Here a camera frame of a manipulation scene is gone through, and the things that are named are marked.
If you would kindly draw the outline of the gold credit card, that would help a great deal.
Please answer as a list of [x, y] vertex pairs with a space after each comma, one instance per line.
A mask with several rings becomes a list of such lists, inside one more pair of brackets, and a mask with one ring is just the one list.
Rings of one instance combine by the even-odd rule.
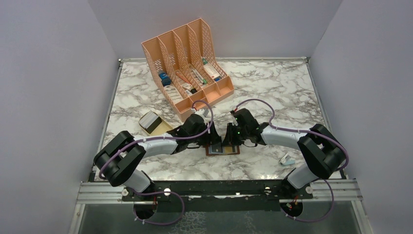
[[223, 148], [224, 154], [226, 155], [236, 155], [239, 154], [239, 147], [238, 146], [228, 146]]

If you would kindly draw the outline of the black credit card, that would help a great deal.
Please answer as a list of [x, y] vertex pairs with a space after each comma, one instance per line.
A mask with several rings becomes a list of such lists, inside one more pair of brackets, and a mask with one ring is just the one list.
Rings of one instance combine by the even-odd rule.
[[210, 153], [214, 154], [214, 155], [215, 154], [223, 154], [224, 150], [223, 150], [222, 146], [211, 146]]

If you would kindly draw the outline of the brown leather card holder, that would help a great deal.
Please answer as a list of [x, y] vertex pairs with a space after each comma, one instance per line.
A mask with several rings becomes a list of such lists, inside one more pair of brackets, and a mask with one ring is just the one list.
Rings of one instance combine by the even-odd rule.
[[239, 155], [239, 146], [209, 146], [206, 148], [207, 156]]

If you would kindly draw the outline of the stack of credit cards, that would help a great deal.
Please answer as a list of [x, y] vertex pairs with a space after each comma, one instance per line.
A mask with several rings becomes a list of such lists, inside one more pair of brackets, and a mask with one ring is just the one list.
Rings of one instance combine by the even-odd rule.
[[148, 133], [151, 134], [162, 122], [162, 119], [153, 111], [149, 111], [140, 118], [138, 124]]

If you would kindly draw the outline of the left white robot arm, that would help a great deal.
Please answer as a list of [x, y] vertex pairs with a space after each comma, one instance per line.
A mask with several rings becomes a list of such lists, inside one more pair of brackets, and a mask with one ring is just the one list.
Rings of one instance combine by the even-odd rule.
[[206, 146], [210, 143], [214, 122], [206, 122], [199, 114], [192, 114], [181, 125], [159, 136], [134, 139], [128, 131], [118, 133], [94, 157], [100, 177], [113, 187], [124, 185], [134, 191], [141, 200], [151, 198], [153, 181], [137, 169], [141, 160], [158, 155], [173, 155], [189, 148], [189, 145]]

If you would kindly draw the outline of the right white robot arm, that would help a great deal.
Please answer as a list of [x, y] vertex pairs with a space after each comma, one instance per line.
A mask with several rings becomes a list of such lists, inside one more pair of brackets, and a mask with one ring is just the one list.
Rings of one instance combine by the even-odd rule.
[[287, 130], [258, 123], [246, 108], [231, 111], [235, 124], [227, 124], [224, 146], [239, 146], [246, 140], [254, 145], [279, 145], [301, 151], [305, 164], [295, 168], [283, 179], [281, 192], [294, 198], [300, 189], [316, 179], [328, 179], [346, 160], [344, 149], [321, 124], [309, 130]]

